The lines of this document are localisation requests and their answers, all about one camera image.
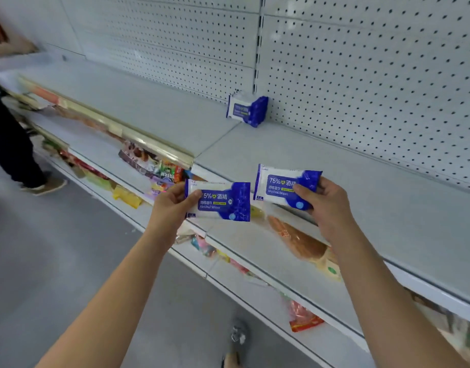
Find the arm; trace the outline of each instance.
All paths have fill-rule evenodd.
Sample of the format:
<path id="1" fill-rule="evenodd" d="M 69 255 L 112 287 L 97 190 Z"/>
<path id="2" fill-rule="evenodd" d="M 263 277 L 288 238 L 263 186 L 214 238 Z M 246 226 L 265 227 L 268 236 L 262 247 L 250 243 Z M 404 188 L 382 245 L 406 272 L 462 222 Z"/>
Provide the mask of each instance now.
<path id="1" fill-rule="evenodd" d="M 467 368 L 464 359 L 414 305 L 354 220 L 342 187 L 322 178 L 318 193 L 295 185 L 337 256 L 376 365 Z"/>
<path id="2" fill-rule="evenodd" d="M 121 365 L 163 256 L 200 194 L 184 200 L 179 183 L 158 196 L 145 233 L 36 368 Z"/>

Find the person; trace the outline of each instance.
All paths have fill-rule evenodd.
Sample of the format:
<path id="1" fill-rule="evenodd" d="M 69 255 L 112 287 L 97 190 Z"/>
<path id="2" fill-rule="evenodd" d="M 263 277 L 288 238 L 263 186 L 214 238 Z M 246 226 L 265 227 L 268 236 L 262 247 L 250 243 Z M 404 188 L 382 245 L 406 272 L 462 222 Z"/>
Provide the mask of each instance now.
<path id="1" fill-rule="evenodd" d="M 12 35 L 8 42 L 0 42 L 0 57 L 12 54 L 28 54 L 36 51 L 34 44 Z M 11 179 L 22 184 L 24 191 L 43 195 L 67 184 L 66 179 L 46 177 L 33 157 L 32 142 L 24 128 L 2 103 L 0 90 L 0 166 Z"/>
<path id="2" fill-rule="evenodd" d="M 367 240 L 346 192 L 321 178 L 317 193 L 295 185 L 338 258 L 371 355 L 381 368 L 467 368 L 467 363 L 415 307 Z M 158 267 L 186 212 L 202 192 L 184 199 L 184 184 L 157 197 L 144 234 L 87 307 L 36 368 L 119 367 L 140 320 Z M 224 368 L 238 368 L 236 354 Z"/>

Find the dark pants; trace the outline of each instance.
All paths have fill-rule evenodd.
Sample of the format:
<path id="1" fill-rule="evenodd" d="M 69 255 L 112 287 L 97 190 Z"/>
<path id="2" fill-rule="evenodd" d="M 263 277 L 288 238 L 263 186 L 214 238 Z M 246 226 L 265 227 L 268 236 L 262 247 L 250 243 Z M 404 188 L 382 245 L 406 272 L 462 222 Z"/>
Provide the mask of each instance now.
<path id="1" fill-rule="evenodd" d="M 34 161 L 29 136 L 1 100 L 0 166 L 25 187 L 35 188 L 46 183 L 46 177 Z"/>

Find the store aisle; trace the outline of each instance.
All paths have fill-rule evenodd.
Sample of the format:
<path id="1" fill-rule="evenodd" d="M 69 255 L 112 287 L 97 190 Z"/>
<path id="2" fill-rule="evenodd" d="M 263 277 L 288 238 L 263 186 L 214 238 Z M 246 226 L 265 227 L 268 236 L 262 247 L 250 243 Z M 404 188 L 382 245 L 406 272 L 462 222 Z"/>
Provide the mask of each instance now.
<path id="1" fill-rule="evenodd" d="M 0 368 L 33 367 L 138 237 L 74 183 L 34 197 L 0 169 Z M 252 329 L 249 367 L 318 366 L 167 255 L 123 367 L 218 368 L 234 316 Z"/>

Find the blue and white packet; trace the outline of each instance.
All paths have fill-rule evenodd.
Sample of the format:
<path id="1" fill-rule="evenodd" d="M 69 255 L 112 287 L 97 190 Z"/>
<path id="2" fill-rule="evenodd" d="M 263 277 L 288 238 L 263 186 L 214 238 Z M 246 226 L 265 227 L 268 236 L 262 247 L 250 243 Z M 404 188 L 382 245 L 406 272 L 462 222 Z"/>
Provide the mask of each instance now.
<path id="1" fill-rule="evenodd" d="M 250 182 L 214 183 L 188 179 L 185 197 L 202 190 L 202 197 L 187 218 L 221 218 L 250 222 Z"/>
<path id="2" fill-rule="evenodd" d="M 244 121 L 256 128 L 265 119 L 268 101 L 268 97 L 237 92 L 228 97 L 226 117 Z"/>
<path id="3" fill-rule="evenodd" d="M 316 192 L 321 175 L 315 170 L 276 169 L 259 164 L 254 200 L 307 210 L 310 203 L 293 191 L 293 185 L 297 183 Z"/>

